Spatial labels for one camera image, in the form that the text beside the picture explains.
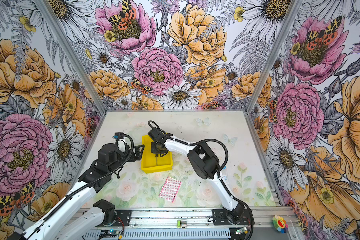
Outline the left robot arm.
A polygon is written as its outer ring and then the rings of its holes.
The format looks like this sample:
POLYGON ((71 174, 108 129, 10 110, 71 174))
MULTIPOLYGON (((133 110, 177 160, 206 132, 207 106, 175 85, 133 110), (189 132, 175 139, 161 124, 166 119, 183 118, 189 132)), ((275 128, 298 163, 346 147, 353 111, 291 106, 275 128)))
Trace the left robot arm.
POLYGON ((105 144, 92 163, 63 197, 44 217, 23 233, 14 232, 10 240, 75 240, 97 226, 111 226, 118 221, 115 206, 99 200, 93 207, 73 222, 70 219, 84 203, 93 198, 125 163, 141 160, 143 145, 122 152, 117 144, 105 144))

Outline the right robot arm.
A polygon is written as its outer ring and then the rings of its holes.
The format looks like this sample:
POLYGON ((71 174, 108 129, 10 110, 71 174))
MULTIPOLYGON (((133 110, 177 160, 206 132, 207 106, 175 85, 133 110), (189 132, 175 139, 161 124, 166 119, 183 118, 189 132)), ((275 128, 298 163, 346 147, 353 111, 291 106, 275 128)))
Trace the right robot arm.
POLYGON ((252 210, 247 203, 236 198, 231 193, 229 186, 221 175, 221 171, 229 159, 228 149, 221 141, 205 139, 192 143, 181 140, 158 128, 152 128, 148 132, 148 136, 159 146, 160 151, 175 152, 188 158, 194 172, 203 180, 207 180, 214 188, 223 209, 227 211, 226 219, 229 223, 237 225, 242 219, 248 219, 249 225, 254 225, 255 221, 252 210), (208 143, 216 143, 223 148, 225 159, 222 164, 220 164, 218 156, 213 152, 208 143))

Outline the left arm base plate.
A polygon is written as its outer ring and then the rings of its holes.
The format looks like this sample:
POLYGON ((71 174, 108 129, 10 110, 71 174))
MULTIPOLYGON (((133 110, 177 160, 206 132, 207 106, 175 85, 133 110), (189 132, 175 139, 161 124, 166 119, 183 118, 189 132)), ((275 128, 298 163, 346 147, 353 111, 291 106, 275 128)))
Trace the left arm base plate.
POLYGON ((132 210, 115 210, 115 217, 110 227, 128 227, 132 219, 132 210))

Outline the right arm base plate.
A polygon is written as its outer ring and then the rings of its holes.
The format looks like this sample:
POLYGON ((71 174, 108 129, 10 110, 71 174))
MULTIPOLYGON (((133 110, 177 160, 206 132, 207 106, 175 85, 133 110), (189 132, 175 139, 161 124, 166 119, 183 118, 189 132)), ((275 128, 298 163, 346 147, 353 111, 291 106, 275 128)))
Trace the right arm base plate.
POLYGON ((214 226, 225 226, 225 225, 237 225, 237 226, 249 226, 252 223, 252 219, 248 210, 245 210, 241 217, 232 223, 228 219, 228 211, 225 209, 212 209, 212 223, 214 226))

